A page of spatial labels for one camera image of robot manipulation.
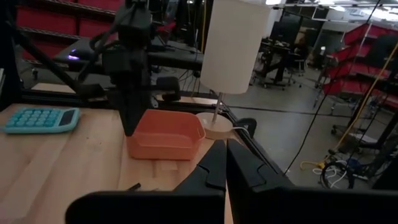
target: office chair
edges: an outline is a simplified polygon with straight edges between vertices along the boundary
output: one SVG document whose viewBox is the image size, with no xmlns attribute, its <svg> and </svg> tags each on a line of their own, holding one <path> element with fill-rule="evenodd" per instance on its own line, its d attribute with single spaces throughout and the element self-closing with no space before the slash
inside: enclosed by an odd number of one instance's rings
<svg viewBox="0 0 398 224">
<path fill-rule="evenodd" d="M 303 77 L 304 73 L 305 73 L 305 66 L 306 65 L 306 61 L 307 61 L 307 57 L 309 55 L 309 50 L 307 51 L 307 53 L 305 55 L 301 55 L 300 58 L 293 58 L 292 59 L 292 63 L 288 63 L 288 65 L 286 66 L 286 71 L 289 74 L 289 76 L 284 77 L 285 79 L 288 79 L 287 83 L 290 86 L 290 82 L 293 82 L 293 84 L 295 84 L 297 81 L 293 78 L 293 75 L 297 75 L 298 77 Z"/>
</svg>

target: lamp stand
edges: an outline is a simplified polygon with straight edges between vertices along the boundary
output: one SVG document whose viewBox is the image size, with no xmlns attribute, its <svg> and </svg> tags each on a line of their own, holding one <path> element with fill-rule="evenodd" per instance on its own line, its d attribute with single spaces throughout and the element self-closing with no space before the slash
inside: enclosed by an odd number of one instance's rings
<svg viewBox="0 0 398 224">
<path fill-rule="evenodd" d="M 221 99 L 223 98 L 223 93 L 218 95 L 216 110 L 214 113 L 198 113 L 201 125 L 205 129 L 206 138 L 208 139 L 227 139 L 231 135 L 231 130 L 233 128 L 232 122 L 227 118 L 218 114 L 221 105 Z"/>
</svg>

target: calculator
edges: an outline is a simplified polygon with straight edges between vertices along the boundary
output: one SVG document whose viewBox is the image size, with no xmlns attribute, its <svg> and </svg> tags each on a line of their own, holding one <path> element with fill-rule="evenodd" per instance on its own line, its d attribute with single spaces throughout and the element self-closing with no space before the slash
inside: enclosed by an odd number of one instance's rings
<svg viewBox="0 0 398 224">
<path fill-rule="evenodd" d="M 8 119 L 8 134 L 62 133 L 71 131 L 79 120 L 78 108 L 21 108 Z"/>
</svg>

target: lamp base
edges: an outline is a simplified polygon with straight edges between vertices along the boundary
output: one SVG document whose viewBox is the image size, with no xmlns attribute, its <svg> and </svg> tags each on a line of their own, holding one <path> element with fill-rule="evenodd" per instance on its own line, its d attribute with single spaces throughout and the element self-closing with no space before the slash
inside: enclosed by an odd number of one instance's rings
<svg viewBox="0 0 398 224">
<path fill-rule="evenodd" d="M 213 113 L 198 113 L 201 125 L 205 129 L 206 138 L 208 139 L 227 139 L 231 135 L 231 130 L 233 128 L 232 122 L 221 115 L 217 115 L 217 119 L 212 123 Z"/>
</svg>

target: white lamp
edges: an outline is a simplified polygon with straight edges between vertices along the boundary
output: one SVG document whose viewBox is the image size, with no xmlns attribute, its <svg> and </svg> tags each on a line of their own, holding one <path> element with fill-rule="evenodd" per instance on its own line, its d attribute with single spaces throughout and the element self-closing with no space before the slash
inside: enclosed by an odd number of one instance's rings
<svg viewBox="0 0 398 224">
<path fill-rule="evenodd" d="M 207 138 L 229 137 L 233 125 L 218 115 L 221 99 L 248 90 L 271 10 L 265 1 L 214 0 L 200 82 L 219 95 L 214 114 L 197 114 Z"/>
</svg>

